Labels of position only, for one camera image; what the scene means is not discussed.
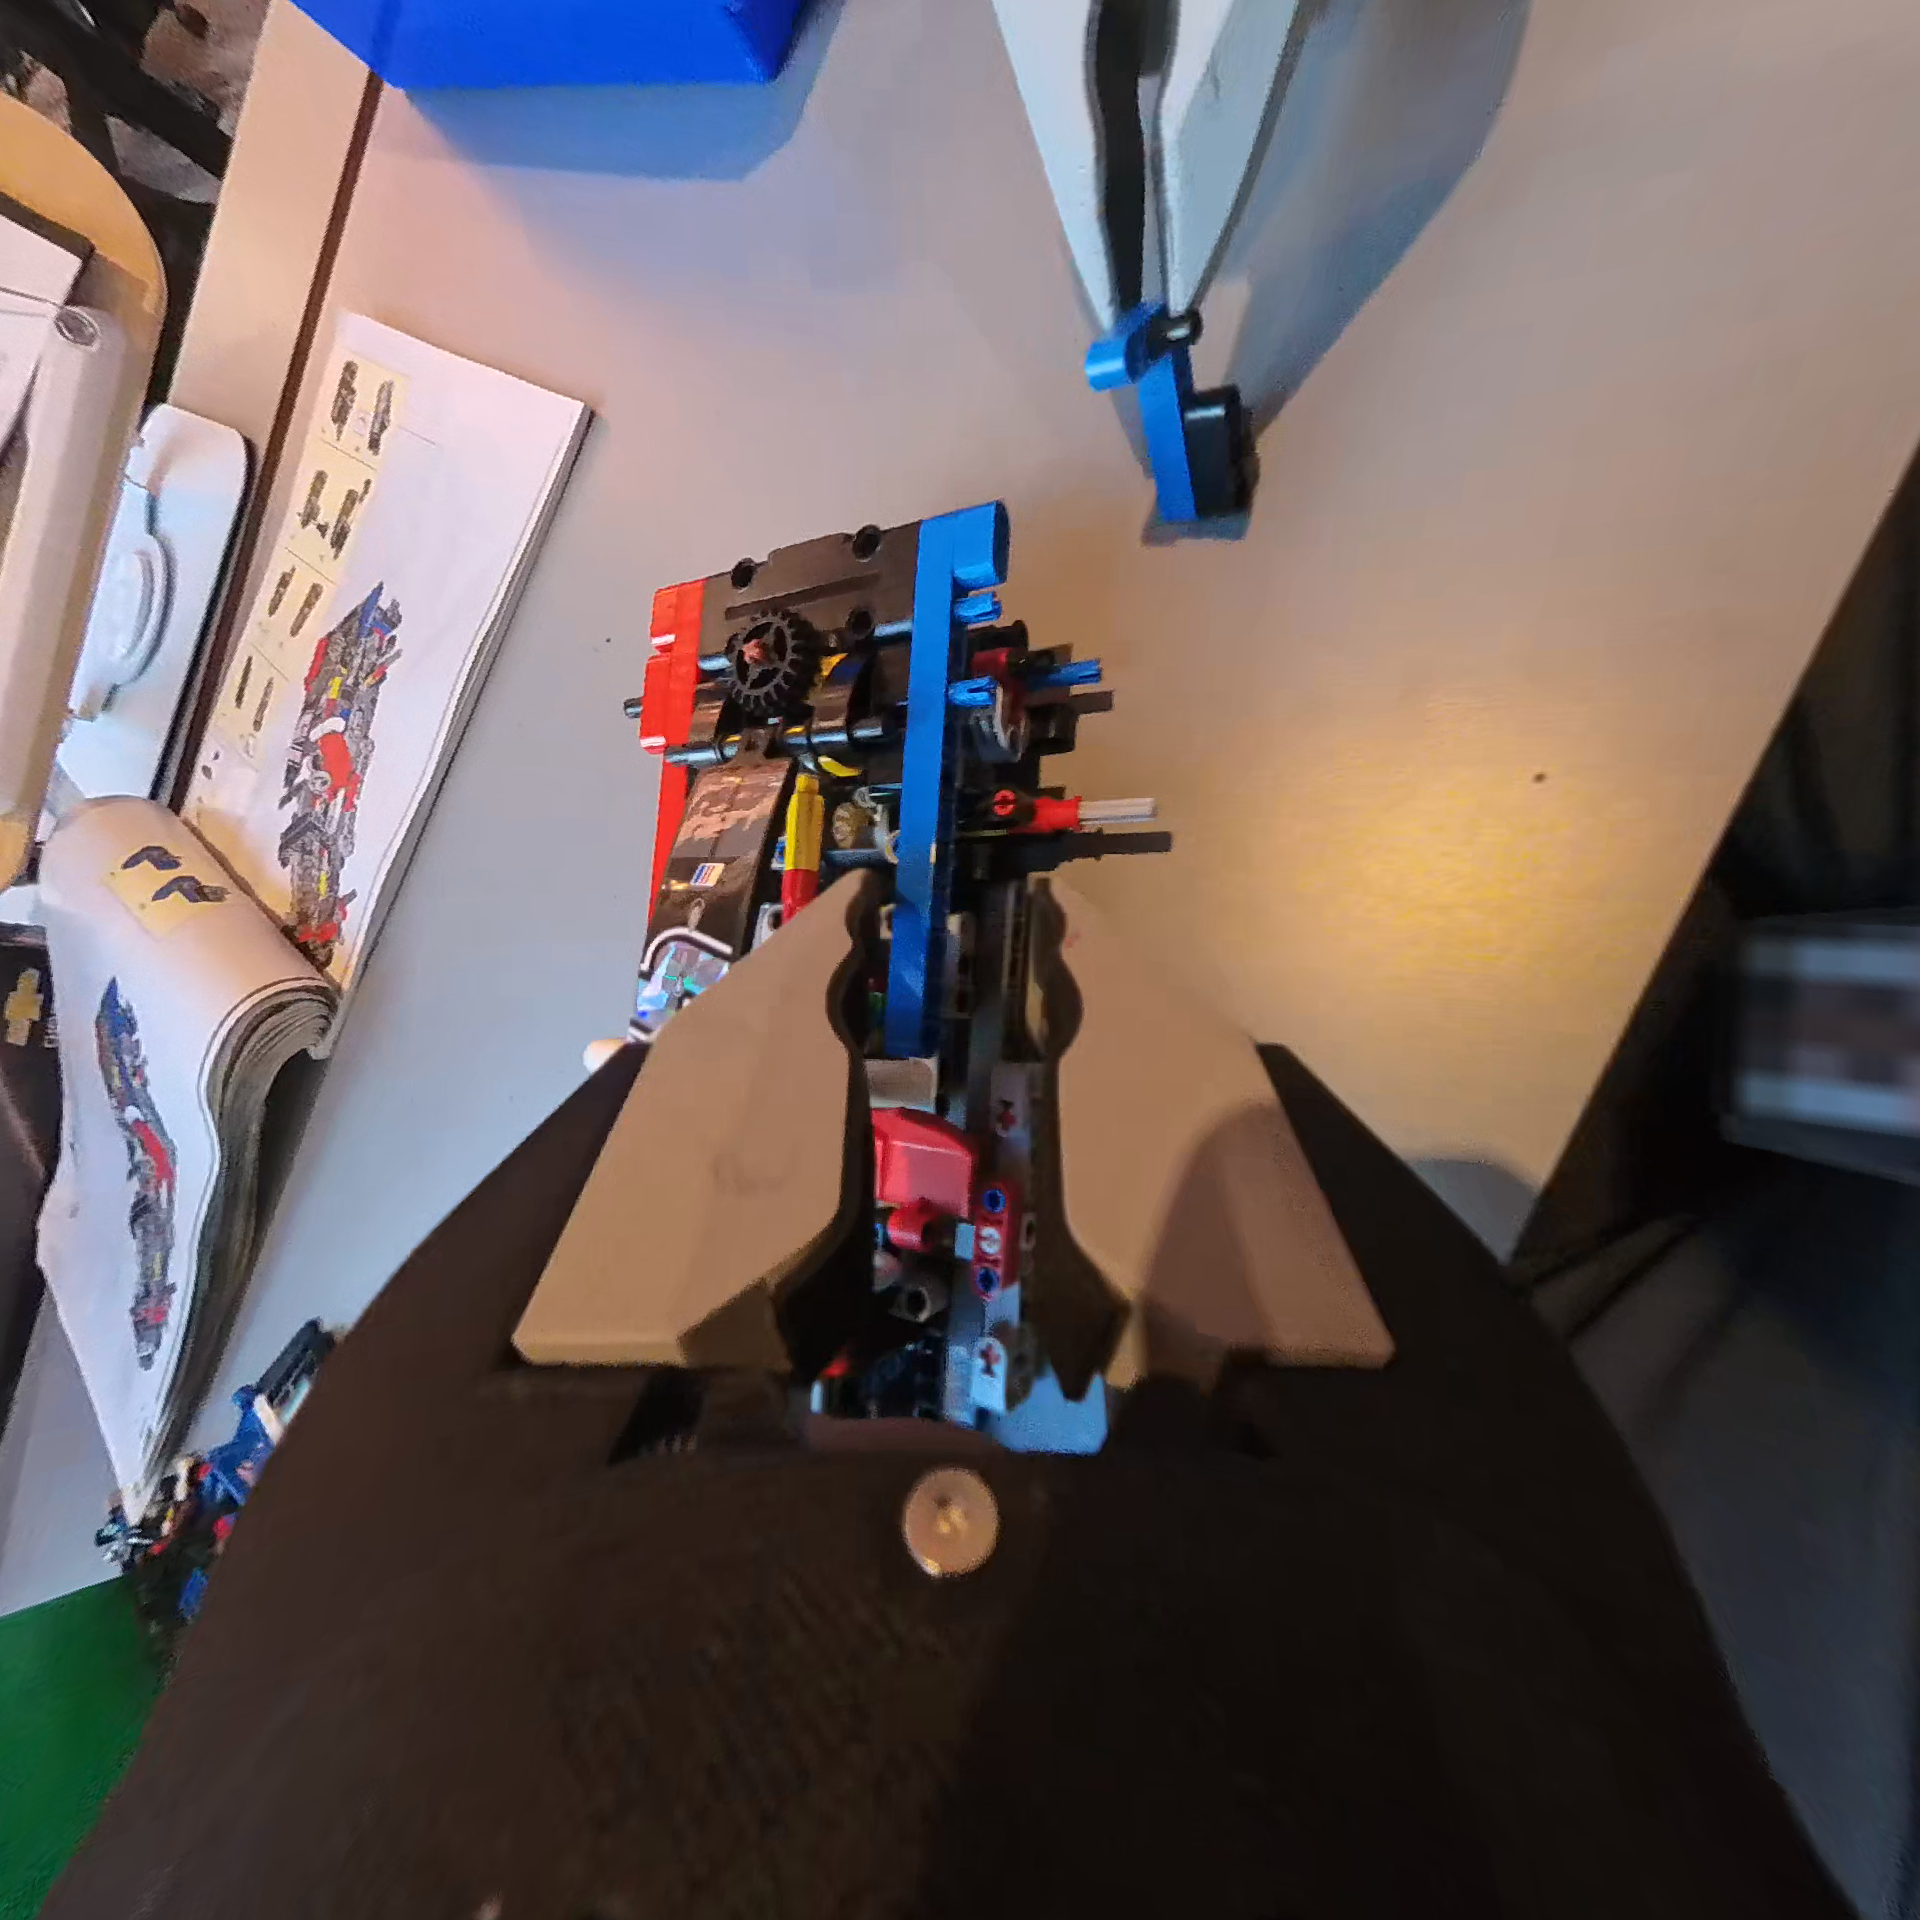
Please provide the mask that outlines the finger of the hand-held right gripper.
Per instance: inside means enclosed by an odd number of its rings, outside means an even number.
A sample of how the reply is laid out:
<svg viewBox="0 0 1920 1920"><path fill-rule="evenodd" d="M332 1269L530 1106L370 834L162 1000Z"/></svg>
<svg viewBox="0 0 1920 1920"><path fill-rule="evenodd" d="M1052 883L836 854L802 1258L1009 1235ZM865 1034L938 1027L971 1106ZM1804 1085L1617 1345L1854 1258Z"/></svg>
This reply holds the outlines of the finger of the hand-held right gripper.
<svg viewBox="0 0 1920 1920"><path fill-rule="evenodd" d="M1168 3L994 3L1069 254L1100 327L1163 293Z"/></svg>
<svg viewBox="0 0 1920 1920"><path fill-rule="evenodd" d="M1174 3L1159 69L1159 262L1199 305L1248 199L1313 3Z"/></svg>

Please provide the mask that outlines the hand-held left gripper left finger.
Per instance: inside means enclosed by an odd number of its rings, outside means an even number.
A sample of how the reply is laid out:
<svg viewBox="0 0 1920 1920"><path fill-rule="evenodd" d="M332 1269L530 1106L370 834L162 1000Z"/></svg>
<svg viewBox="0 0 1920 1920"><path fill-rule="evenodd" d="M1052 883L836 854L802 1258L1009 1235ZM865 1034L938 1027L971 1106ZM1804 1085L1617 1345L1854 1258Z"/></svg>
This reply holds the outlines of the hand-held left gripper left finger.
<svg viewBox="0 0 1920 1920"><path fill-rule="evenodd" d="M820 1372L872 1262L865 1063L846 990L876 876L674 1014L515 1330L534 1364Z"/></svg>

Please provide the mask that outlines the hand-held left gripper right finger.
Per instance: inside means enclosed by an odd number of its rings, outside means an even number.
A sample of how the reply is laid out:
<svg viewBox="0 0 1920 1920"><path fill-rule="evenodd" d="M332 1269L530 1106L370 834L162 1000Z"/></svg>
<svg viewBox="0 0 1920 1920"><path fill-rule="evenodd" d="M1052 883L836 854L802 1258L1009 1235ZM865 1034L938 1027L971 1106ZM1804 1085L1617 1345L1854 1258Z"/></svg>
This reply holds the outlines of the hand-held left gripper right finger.
<svg viewBox="0 0 1920 1920"><path fill-rule="evenodd" d="M1067 881L1035 883L1035 997L1035 1320L1058 1379L1385 1367L1395 1338L1259 1047Z"/></svg>

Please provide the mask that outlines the blue L-shaped toy beam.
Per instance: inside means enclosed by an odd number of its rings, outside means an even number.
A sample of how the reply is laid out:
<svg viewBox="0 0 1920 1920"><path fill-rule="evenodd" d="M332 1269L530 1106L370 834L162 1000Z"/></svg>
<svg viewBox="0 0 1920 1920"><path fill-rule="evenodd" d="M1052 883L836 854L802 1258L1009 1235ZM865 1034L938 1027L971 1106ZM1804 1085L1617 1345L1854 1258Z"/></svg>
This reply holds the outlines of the blue L-shaped toy beam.
<svg viewBox="0 0 1920 1920"><path fill-rule="evenodd" d="M1163 300L1134 302L1089 346L1086 379L1093 393L1134 393L1159 519L1166 525L1200 525L1193 521L1181 434L1181 401L1200 387L1193 374L1193 349L1168 350L1159 339L1159 311L1166 308Z"/></svg>

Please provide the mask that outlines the partly built toy car chassis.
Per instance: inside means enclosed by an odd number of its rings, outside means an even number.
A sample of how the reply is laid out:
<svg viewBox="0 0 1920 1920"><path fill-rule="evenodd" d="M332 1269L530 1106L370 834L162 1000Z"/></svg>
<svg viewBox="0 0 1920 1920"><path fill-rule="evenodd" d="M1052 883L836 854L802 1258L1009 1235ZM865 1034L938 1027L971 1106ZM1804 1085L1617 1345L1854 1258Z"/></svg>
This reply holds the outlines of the partly built toy car chassis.
<svg viewBox="0 0 1920 1920"><path fill-rule="evenodd" d="M1005 620L1005 504L863 525L653 593L625 705L660 758L653 876L627 1044L765 946L836 881L876 881L863 1018L876 1304L817 1412L990 1430L1046 1375L1028 1010L1032 881L1168 850L1151 799L1046 782L1100 658Z"/></svg>

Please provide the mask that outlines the blue plastic bin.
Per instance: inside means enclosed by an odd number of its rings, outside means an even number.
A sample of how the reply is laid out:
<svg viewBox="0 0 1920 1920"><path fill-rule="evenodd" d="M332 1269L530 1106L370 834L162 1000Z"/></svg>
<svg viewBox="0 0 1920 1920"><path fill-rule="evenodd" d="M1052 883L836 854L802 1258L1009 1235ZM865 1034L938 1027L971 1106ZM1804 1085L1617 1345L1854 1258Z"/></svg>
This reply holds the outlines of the blue plastic bin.
<svg viewBox="0 0 1920 1920"><path fill-rule="evenodd" d="M809 3L300 3L402 91L766 85Z"/></svg>

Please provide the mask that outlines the pile of loose toy pieces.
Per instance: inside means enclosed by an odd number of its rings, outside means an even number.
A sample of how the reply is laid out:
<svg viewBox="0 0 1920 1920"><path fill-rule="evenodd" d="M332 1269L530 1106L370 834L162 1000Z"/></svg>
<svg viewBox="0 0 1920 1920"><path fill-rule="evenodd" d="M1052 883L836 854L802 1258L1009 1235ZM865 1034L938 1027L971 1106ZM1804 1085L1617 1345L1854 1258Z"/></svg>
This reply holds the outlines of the pile of loose toy pieces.
<svg viewBox="0 0 1920 1920"><path fill-rule="evenodd" d="M263 1372L232 1396L234 1426L221 1444L173 1456L141 1510L111 1501L94 1547L131 1599L156 1656L171 1656L203 1610L239 1510L335 1345L332 1325L315 1314L302 1320Z"/></svg>

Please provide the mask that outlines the open building instruction booklet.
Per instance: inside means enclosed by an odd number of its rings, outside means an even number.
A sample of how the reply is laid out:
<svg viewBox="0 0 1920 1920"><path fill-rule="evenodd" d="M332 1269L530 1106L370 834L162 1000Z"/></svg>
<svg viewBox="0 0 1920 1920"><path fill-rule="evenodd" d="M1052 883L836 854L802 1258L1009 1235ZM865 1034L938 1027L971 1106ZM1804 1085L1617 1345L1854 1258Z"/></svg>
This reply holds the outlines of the open building instruction booklet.
<svg viewBox="0 0 1920 1920"><path fill-rule="evenodd" d="M60 1151L35 1261L127 1510L228 1341L267 1092L321 1059L589 434L589 404L339 317L182 809L41 850Z"/></svg>

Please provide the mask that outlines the toy car set box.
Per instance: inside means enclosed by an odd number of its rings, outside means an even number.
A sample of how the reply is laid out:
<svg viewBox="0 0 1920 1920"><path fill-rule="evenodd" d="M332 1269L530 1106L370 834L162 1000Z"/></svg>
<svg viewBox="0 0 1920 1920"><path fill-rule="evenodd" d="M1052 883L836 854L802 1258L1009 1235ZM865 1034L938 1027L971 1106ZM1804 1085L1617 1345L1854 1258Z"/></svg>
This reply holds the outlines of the toy car set box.
<svg viewBox="0 0 1920 1920"><path fill-rule="evenodd" d="M60 1027L48 941L2 926L2 1390L23 1367L41 1301L35 1231L57 1161Z"/></svg>

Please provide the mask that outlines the white stand base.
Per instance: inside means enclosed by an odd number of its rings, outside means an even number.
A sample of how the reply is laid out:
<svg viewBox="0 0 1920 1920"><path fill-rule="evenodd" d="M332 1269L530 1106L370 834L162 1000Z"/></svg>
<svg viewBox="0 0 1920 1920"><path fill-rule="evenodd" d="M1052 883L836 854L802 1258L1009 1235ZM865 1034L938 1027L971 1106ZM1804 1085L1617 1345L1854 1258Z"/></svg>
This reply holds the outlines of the white stand base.
<svg viewBox="0 0 1920 1920"><path fill-rule="evenodd" d="M68 694L68 732L159 729L188 692L252 481L226 423L156 404L127 455Z"/></svg>

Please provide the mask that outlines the green plastic bin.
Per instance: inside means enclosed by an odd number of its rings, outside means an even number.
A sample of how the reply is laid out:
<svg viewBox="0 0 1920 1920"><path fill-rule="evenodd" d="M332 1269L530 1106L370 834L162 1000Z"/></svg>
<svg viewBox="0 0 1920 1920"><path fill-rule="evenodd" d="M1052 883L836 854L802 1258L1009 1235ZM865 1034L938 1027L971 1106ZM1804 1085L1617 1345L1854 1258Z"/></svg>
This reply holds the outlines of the green plastic bin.
<svg viewBox="0 0 1920 1920"><path fill-rule="evenodd" d="M35 1917L127 1772L162 1687L131 1595L94 1584L2 1618L2 1913Z"/></svg>

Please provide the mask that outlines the wooden document stand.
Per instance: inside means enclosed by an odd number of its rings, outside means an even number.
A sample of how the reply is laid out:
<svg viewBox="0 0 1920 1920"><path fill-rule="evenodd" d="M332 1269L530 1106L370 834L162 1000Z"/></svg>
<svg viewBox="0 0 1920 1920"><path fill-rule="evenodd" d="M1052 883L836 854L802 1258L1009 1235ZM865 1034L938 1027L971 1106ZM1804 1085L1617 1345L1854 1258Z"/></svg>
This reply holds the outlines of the wooden document stand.
<svg viewBox="0 0 1920 1920"><path fill-rule="evenodd" d="M164 317L131 198L68 132L2 98L2 194L90 241L2 449L2 887L33 861L111 515Z"/></svg>

